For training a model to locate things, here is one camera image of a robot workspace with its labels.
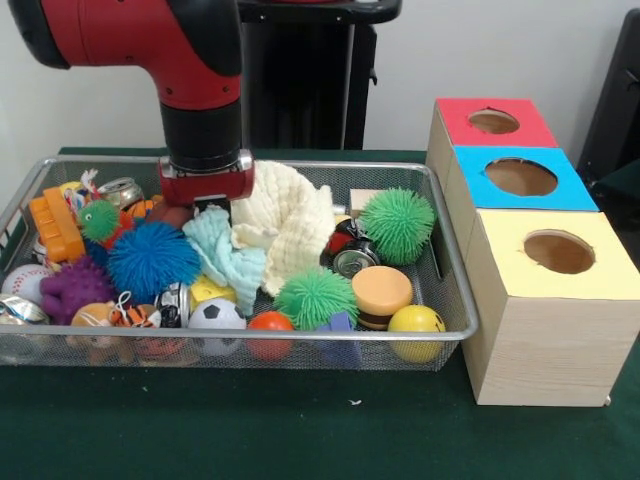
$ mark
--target green spiky ball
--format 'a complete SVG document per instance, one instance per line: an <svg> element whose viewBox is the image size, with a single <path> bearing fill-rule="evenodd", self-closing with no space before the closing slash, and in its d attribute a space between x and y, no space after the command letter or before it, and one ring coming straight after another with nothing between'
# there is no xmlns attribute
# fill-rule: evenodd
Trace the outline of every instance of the green spiky ball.
<svg viewBox="0 0 640 480"><path fill-rule="evenodd" d="M349 314L352 327L358 318L351 282L326 268L291 277L275 298L274 306L289 317L296 330L315 330L339 312Z"/></svg>
<svg viewBox="0 0 640 480"><path fill-rule="evenodd" d="M410 190L392 188L369 200L360 219L382 261L404 266L420 257L431 237L436 213L426 198Z"/></svg>
<svg viewBox="0 0 640 480"><path fill-rule="evenodd" d="M106 200L95 200L78 212L82 235L100 243L113 235L120 225L120 213Z"/></svg>

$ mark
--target cream knit cloth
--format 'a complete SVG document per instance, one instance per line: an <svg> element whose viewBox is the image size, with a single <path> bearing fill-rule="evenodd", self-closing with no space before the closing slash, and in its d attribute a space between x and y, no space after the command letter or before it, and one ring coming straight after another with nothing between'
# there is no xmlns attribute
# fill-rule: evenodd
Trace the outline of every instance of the cream knit cloth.
<svg viewBox="0 0 640 480"><path fill-rule="evenodd" d="M335 230L331 188L319 190L292 167L257 161L250 198L231 202L231 242L267 251L262 289L275 297L296 273L318 266Z"/></svg>

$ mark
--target light blue cloth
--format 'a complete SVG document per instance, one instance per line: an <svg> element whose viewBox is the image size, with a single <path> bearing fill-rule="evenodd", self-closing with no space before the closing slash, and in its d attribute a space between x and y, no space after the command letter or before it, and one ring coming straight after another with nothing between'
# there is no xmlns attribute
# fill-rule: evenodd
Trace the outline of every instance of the light blue cloth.
<svg viewBox="0 0 640 480"><path fill-rule="evenodd" d="M221 287L233 288L238 308L245 315L252 315L267 262L265 251L233 248L229 213L221 208L207 208L182 230L200 255L202 273Z"/></svg>

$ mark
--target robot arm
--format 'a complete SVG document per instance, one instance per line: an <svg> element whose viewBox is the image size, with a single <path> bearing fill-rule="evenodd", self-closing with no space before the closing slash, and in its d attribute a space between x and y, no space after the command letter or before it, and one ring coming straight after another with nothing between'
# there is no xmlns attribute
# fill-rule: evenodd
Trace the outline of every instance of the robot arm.
<svg viewBox="0 0 640 480"><path fill-rule="evenodd" d="M242 151L236 0L9 0L33 56L49 67L136 65L158 91L175 205L251 194Z"/></svg>

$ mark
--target purple spiky toy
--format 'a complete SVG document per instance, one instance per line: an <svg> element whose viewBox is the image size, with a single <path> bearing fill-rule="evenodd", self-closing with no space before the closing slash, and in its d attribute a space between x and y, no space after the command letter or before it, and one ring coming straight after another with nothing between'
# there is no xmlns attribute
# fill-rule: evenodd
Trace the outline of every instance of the purple spiky toy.
<svg viewBox="0 0 640 480"><path fill-rule="evenodd" d="M56 325L70 325L73 316L90 303L114 300L115 291L105 271L90 257L67 265L40 282L42 309Z"/></svg>

